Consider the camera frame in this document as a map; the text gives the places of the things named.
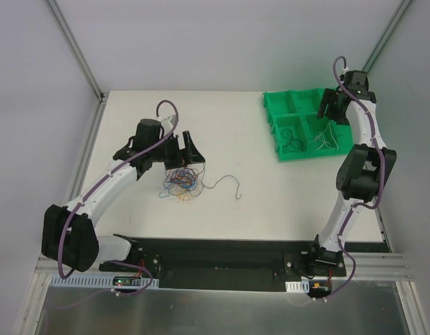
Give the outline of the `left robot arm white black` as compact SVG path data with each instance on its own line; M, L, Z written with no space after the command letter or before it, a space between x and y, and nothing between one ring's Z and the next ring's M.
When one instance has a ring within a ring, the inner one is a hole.
M95 262L109 261L123 271L133 271L141 258L136 240L120 234L99 237L95 228L111 204L154 163L174 170L205 162L189 131L183 133L184 147L179 146L173 133L176 123L174 117L142 119L98 181L67 204L51 205L44 215L41 253L59 266L80 272Z

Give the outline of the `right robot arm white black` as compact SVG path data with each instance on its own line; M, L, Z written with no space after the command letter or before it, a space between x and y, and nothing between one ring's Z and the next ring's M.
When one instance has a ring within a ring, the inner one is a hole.
M306 268L312 276L343 263L345 240L357 215L363 208L379 206L397 158L380 134L376 95L369 89L367 74L344 68L335 78L339 86L324 91L318 116L348 124L353 146L336 175L336 204L306 257Z

